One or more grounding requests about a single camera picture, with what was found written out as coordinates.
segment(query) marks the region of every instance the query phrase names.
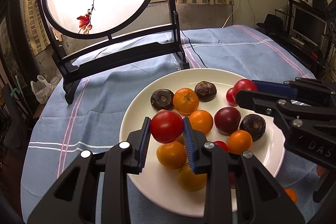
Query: dark brown water chestnut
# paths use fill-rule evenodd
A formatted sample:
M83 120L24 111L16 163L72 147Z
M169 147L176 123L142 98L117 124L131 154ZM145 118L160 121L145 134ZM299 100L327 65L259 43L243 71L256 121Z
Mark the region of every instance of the dark brown water chestnut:
M216 86L207 81L201 81L195 86L195 93L202 102L209 102L217 94Z
M251 134L252 140L259 140L265 133L265 119L257 114L248 114L241 121L239 129L245 130Z
M174 93L171 90L159 89L153 92L151 96L151 104L157 111L165 109L169 111L173 109Z

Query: keyboard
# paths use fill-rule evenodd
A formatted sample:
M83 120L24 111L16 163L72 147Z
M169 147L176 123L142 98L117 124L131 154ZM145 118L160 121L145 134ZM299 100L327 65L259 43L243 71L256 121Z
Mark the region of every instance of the keyboard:
M295 38L295 37L291 37L291 39L294 40L295 42L297 42L298 44L301 44L302 46L305 45L304 42L302 42L301 40L299 40L299 39L297 39L297 38Z

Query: blue tablecloth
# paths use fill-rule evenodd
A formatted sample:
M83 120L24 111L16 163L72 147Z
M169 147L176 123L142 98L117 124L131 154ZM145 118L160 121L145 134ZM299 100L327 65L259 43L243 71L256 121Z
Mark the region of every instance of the blue tablecloth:
M286 50L269 37L246 26L184 31L196 52L209 68L228 70L248 79L282 83L295 77L314 78ZM153 41L165 42L170 33L161 33L111 45L78 58L75 65L132 46ZM181 34L191 68L204 67ZM26 155L21 180L24 220L70 162L85 149L107 151L118 143L124 113L133 98L148 84L181 70L174 55L166 55L108 70L81 80L72 105L64 99L61 81L37 122ZM298 194L297 206L309 220L318 204L312 201L318 180L316 165L290 152L285 153L277 176L283 187ZM201 219L170 213L145 198L128 181L129 207L134 224L202 223ZM101 184L98 189L97 223L100 223Z

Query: plate rim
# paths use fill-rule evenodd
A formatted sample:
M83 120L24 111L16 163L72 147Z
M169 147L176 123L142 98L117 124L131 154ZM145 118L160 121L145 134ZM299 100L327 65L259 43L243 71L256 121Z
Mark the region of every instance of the plate rim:
M221 72L226 72L226 73L229 73L229 74L233 74L233 75L236 75L242 79L246 79L244 76L242 75L239 75L239 74L236 74L236 73L233 73L233 72L230 72L230 71L227 71L227 70L221 70L221 69L215 69L215 68L192 68L192 69L188 69L189 70L217 70L217 71L221 71ZM172 72L170 74L167 74L167 75L164 75L160 78L158 78L157 80L149 83L147 86L145 86L135 97L134 99L131 101L130 105L127 107L127 110L125 111L125 114L123 116L123 119L122 119L122 122L121 122L121 126L120 126L120 130L119 130L119 142L122 142L123 140L121 139L121 132L123 131L123 128L124 128L124 118L125 116L127 115L127 113L130 111L132 105L133 105L133 102L137 99L137 97L140 96L141 92L143 90L145 90L149 85L152 85L152 84L155 84L156 82L160 81L162 78L165 78L167 77L168 75L172 75L172 74L178 74L178 73L181 73L183 71L186 71L186 70L178 70L176 72ZM283 140L283 144L285 143L285 137L284 135L282 135L282 140ZM283 146L282 148L282 154L281 154L281 160L279 162L279 165L278 165L278 168L276 169L276 172L274 174L274 178L278 175L279 171L280 171L280 168L282 166L282 163L283 163L283 160L284 160L284 157L285 157L285 147ZM135 185L135 187L140 191L141 194L143 194L146 198L148 198L151 202L153 202L154 204L156 204L157 206L159 206L160 208L164 209L164 210L167 210L171 213L175 213L175 214L179 214L179 215L182 215L182 216L187 216L187 217L197 217L197 218L201 218L203 216L195 216L195 215L191 215L191 214L181 214L181 213L177 213L176 211L173 211L171 209L169 209L168 207L166 206L162 206L162 204L159 204L157 203L155 200L151 199L150 197L148 197L147 194L145 194L145 191L143 190L140 190L141 187L138 187L137 183L135 182L135 179L134 179L134 176L136 175L132 175L132 174L128 174L130 180L132 181L132 183Z

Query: monitor screen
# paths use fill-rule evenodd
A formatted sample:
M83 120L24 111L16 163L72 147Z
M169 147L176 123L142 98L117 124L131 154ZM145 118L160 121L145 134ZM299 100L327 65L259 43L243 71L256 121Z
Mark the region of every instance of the monitor screen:
M296 8L292 29L294 32L303 36L306 40L316 46L320 46L322 34L324 34L326 30L326 23L318 17Z

